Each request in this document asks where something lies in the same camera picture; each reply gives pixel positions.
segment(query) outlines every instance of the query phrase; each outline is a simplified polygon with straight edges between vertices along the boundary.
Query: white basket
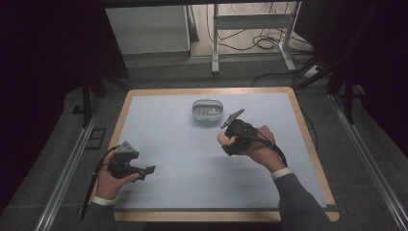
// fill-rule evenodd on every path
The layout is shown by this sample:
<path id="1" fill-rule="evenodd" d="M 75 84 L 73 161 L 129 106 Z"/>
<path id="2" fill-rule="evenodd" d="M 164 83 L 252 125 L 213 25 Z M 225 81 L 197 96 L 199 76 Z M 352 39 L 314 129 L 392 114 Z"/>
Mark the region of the white basket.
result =
<path id="1" fill-rule="evenodd" d="M 217 100 L 199 99 L 192 104 L 191 113 L 198 121 L 219 121 L 223 106 Z"/>

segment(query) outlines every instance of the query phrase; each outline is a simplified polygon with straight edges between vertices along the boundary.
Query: black curtain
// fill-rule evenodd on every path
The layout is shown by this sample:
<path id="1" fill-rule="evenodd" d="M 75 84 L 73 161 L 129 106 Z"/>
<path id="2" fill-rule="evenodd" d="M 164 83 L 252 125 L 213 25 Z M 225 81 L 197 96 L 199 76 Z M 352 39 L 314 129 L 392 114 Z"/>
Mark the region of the black curtain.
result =
<path id="1" fill-rule="evenodd" d="M 95 70 L 128 74 L 98 3 L 2 2 L 0 23 L 3 209 L 58 122 L 65 96 Z"/>

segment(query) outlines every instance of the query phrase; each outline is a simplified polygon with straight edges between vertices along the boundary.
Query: sleeve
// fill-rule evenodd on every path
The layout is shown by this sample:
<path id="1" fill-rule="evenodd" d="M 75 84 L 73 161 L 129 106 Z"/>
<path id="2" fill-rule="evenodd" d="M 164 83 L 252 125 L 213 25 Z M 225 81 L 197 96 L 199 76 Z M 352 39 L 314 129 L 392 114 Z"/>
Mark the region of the sleeve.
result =
<path id="1" fill-rule="evenodd" d="M 116 230 L 115 205 L 99 205 L 92 202 L 89 205 L 85 218 L 79 223 L 75 230 L 87 231 L 113 231 Z"/>
<path id="2" fill-rule="evenodd" d="M 293 173 L 274 179 L 279 191 L 279 211 L 286 231 L 335 230 L 324 210 Z"/>

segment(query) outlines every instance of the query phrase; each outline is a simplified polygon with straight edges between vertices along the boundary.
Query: wooden frame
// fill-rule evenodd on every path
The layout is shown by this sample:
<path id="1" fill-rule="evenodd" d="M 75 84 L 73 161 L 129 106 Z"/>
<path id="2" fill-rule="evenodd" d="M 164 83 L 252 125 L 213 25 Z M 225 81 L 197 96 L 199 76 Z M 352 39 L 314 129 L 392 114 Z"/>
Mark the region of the wooden frame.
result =
<path id="1" fill-rule="evenodd" d="M 324 195 L 326 205 L 336 206 L 333 194 L 330 191 L 323 169 L 321 167 L 318 153 L 316 152 L 312 138 L 307 129 L 306 122 L 300 111 L 299 104 L 296 100 L 294 92 L 291 88 L 227 88 L 227 89 L 166 89 L 166 90 L 130 90 L 126 96 L 122 111 L 117 121 L 115 131 L 113 133 L 110 147 L 117 146 L 120 133 L 122 131 L 126 116 L 129 111 L 133 96 L 148 96 L 148 95 L 183 95 L 183 94 L 246 94 L 246 93 L 287 93 L 290 97 L 293 110 L 300 127 L 301 133 L 305 140 L 307 149 L 312 160 L 313 167 L 318 176 L 318 180 Z M 326 212 L 330 220 L 336 221 L 339 219 L 339 212 Z M 115 212 L 115 219 L 120 221 L 249 221 L 249 222 L 265 222 L 265 221 L 280 221 L 279 212 L 160 212 L 160 211 L 133 211 L 133 212 Z"/>

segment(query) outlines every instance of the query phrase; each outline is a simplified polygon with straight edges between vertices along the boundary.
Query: gray floor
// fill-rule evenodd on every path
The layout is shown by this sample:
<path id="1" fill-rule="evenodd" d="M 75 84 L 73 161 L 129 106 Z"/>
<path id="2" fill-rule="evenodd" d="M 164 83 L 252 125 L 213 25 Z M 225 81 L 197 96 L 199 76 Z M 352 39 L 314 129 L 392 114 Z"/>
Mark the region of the gray floor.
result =
<path id="1" fill-rule="evenodd" d="M 286 72 L 285 64 L 279 55 L 223 57 L 218 75 L 211 73 L 208 58 L 179 58 L 172 62 L 168 58 L 151 59 L 147 65 L 137 65 L 134 60 L 127 60 L 126 63 L 131 79 L 122 81 L 135 89 L 250 87 L 252 80 L 258 75 Z M 313 120 L 318 134 L 316 137 L 311 132 L 341 213 L 340 220 L 335 223 L 340 230 L 398 230 L 386 203 L 345 131 L 333 103 L 324 92 L 326 81 L 327 79 L 322 79 L 304 90 L 299 90 L 297 96 L 300 106 Z M 289 86 L 291 82 L 291 75 L 276 74 L 260 79 L 254 86 Z M 91 174 L 107 149 L 114 131 L 126 92 L 109 82 L 104 84 L 108 93 L 102 100 L 94 128 L 106 129 L 105 139 L 99 149 L 92 149 L 97 147 L 98 143 L 95 141 L 87 143 L 89 149 L 82 154 L 51 230 L 71 230 L 79 222 Z M 66 97 L 64 112 L 54 133 L 0 218 L 0 230 L 33 230 L 36 227 L 64 163 L 82 131 L 82 116 L 72 114 L 75 105 L 81 104 L 82 95 L 79 90 Z M 367 115 L 358 99 L 354 100 L 353 105 L 355 126 L 397 196 L 407 205 L 408 182 L 405 179 L 408 174 L 407 159 Z M 144 226 L 147 225 L 141 222 L 120 222 L 118 230 L 142 230 Z M 169 226 L 155 230 L 162 229 L 168 230 Z"/>

